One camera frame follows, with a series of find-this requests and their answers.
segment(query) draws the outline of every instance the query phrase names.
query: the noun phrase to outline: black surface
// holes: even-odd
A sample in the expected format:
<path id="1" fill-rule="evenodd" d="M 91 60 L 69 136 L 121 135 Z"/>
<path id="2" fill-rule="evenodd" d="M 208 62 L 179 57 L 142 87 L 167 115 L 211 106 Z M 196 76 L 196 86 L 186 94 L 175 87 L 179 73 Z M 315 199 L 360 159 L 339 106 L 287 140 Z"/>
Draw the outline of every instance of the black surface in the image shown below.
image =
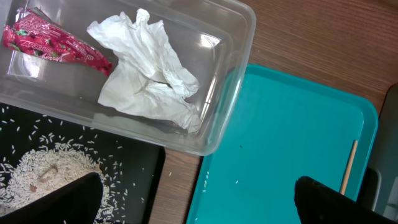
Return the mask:
<path id="1" fill-rule="evenodd" d="M 92 224 L 101 205 L 103 184 L 97 173 L 72 183 L 0 217 L 0 223 L 81 223 Z"/>
<path id="2" fill-rule="evenodd" d="M 116 220 L 125 220 L 128 224 L 149 222 L 165 160 L 163 147 L 97 129 L 90 129 L 87 126 L 83 130 L 82 125 L 67 121 L 63 121 L 63 124 L 60 125 L 60 119 L 50 116 L 43 117 L 41 114 L 3 103 L 0 103 L 0 120 L 7 122 L 7 124 L 0 122 L 0 127 L 2 128 L 0 131 L 0 142 L 2 145 L 0 161 L 5 156 L 6 160 L 9 161 L 8 163 L 15 167 L 25 152 L 31 149 L 41 150 L 38 147 L 45 144 L 45 141 L 39 142 L 41 135 L 48 136 L 49 133 L 55 135 L 53 143 L 50 142 L 47 145 L 49 149 L 53 149 L 55 142 L 67 142 L 69 139 L 74 139 L 71 144 L 84 144 L 86 147 L 92 147 L 98 151 L 97 154 L 94 154 L 93 151 L 85 152 L 89 153 L 95 161 L 99 157 L 106 159 L 106 161 L 103 161 L 104 164 L 100 165 L 104 175 L 109 174 L 113 177 L 115 172 L 119 172 L 116 180 L 121 181 L 121 184 L 107 180 L 108 185 L 111 185 L 111 183 L 116 184 L 116 188 L 111 188 L 110 190 L 120 192 L 120 194 L 116 194 L 119 210 L 114 212 L 114 218 L 110 220 L 114 222 Z M 36 133 L 32 135 L 32 140 L 30 141 L 29 135 L 35 130 Z M 65 139 L 61 141 L 59 136 L 65 137 Z M 88 144 L 87 141 L 94 141 L 95 143 Z M 16 150 L 14 154 L 12 154 L 12 145 L 14 145 Z M 114 161 L 117 161 L 118 164 L 122 162 L 122 167 L 114 170 L 112 166 Z M 123 195 L 125 189 L 128 190 L 127 197 Z M 125 206 L 123 206 L 123 196 L 126 199 Z"/>
<path id="3" fill-rule="evenodd" d="M 296 181 L 294 203 L 302 224 L 395 223 L 371 210 L 364 209 L 348 197 L 310 177 L 301 177 Z"/>
<path id="4" fill-rule="evenodd" d="M 372 210 L 374 199 L 377 194 L 378 181 L 379 178 L 376 171 L 367 167 L 357 199 L 357 203 L 363 208 Z"/>

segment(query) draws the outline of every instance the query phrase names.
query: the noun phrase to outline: teal plastic tray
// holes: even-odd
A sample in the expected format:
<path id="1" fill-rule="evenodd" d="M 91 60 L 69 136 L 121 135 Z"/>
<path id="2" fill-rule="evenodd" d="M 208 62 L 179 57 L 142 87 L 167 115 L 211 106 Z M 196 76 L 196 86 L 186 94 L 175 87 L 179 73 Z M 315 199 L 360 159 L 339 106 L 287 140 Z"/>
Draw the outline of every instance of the teal plastic tray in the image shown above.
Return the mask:
<path id="1" fill-rule="evenodd" d="M 189 224 L 300 223 L 295 181 L 339 191 L 358 140 L 346 196 L 356 200 L 377 130 L 364 98 L 249 65 L 218 150 L 204 158 Z"/>

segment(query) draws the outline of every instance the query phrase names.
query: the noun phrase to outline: wooden stick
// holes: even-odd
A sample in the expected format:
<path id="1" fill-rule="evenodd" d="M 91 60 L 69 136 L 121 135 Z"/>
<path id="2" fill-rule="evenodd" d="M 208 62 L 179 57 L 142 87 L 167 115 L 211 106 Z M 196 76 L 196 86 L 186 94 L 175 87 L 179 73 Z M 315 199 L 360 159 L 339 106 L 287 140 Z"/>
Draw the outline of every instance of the wooden stick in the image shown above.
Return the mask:
<path id="1" fill-rule="evenodd" d="M 349 155 L 346 172 L 344 173 L 344 177 L 343 177 L 343 183 L 340 188 L 340 194 L 342 194 L 342 195 L 344 195 L 346 193 L 349 174 L 351 173 L 351 168 L 353 167 L 353 162 L 354 162 L 354 157 L 355 157 L 355 152 L 356 152 L 357 146 L 358 146 L 358 140 L 355 140 L 353 148 L 351 150 L 351 154 Z"/>

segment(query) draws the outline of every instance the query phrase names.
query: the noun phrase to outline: tray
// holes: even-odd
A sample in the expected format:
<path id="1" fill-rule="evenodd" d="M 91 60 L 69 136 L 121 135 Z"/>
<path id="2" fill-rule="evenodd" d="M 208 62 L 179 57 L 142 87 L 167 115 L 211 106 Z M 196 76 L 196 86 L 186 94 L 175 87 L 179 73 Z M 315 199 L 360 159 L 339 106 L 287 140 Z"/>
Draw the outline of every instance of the tray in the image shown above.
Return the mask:
<path id="1" fill-rule="evenodd" d="M 39 113 L 0 103 L 1 161 L 3 157 L 6 157 L 8 163 L 16 167 L 18 160 L 27 151 L 31 149 L 41 150 L 39 146 L 42 145 L 53 149 L 55 142 L 68 142 L 70 139 L 73 139 L 71 144 L 79 143 L 92 147 L 98 151 L 97 154 L 90 150 L 85 151 L 85 153 L 90 154 L 95 161 L 99 157 L 105 158 L 106 161 L 101 160 L 103 164 L 100 165 L 103 174 L 114 177 L 114 172 L 118 172 L 116 180 L 121 181 L 121 184 L 109 181 L 109 178 L 106 181 L 108 185 L 115 183 L 116 187 L 110 190 L 120 192 L 120 194 L 116 194 L 118 207 L 125 208 L 125 210 L 119 209 L 114 212 L 114 217 L 108 221 L 116 223 L 116 220 L 119 220 L 120 223 L 125 221 L 127 224 L 148 223 L 165 161 L 164 148 L 87 126 L 83 129 L 82 125 L 68 121 L 62 121 L 61 125 L 61 121 L 51 116 L 43 116 Z M 48 144 L 45 141 L 40 142 L 39 138 L 42 135 L 48 136 L 50 133 L 55 135 L 52 138 L 53 142 L 49 141 Z M 95 143 L 88 144 L 87 141 L 94 141 Z M 14 146 L 15 153 L 12 153 L 12 146 Z M 117 166 L 116 170 L 113 166 L 115 161 L 122 162 L 122 166 Z M 3 176 L 6 177 L 5 183 L 7 183 L 9 176 L 6 174 Z M 123 194 L 126 189 L 128 190 L 127 196 Z"/>
<path id="2" fill-rule="evenodd" d="M 376 130 L 368 100 L 250 65 L 224 138 L 203 160 L 187 223 L 300 223 L 295 181 L 307 175 L 339 191 L 354 140 L 346 196 L 356 200 Z"/>

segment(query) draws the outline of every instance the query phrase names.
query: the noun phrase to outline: uncooked rice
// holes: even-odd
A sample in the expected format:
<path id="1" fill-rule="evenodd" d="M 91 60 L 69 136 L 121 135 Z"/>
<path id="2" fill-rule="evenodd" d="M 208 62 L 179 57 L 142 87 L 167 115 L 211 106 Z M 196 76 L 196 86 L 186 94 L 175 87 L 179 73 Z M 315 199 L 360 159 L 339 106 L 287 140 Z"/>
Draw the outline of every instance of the uncooked rice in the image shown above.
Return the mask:
<path id="1" fill-rule="evenodd" d="M 113 217 L 113 212 L 117 210 L 117 201 L 109 194 L 109 186 L 106 185 L 106 177 L 99 169 L 99 165 L 89 154 L 77 151 L 69 142 L 55 143 L 55 149 L 49 150 L 47 146 L 39 146 L 39 151 L 32 149 L 25 153 L 19 160 L 17 167 L 5 163 L 0 163 L 1 173 L 10 174 L 8 183 L 3 183 L 5 178 L 0 174 L 0 217 L 17 210 L 51 192 L 83 177 L 90 172 L 96 172 L 101 177 L 104 185 L 101 207 L 98 210 L 94 223 L 110 223 L 106 220 Z M 39 181 L 40 178 L 52 167 L 57 168 L 57 174 L 46 182 Z M 35 192 L 31 191 L 31 186 L 36 187 Z"/>

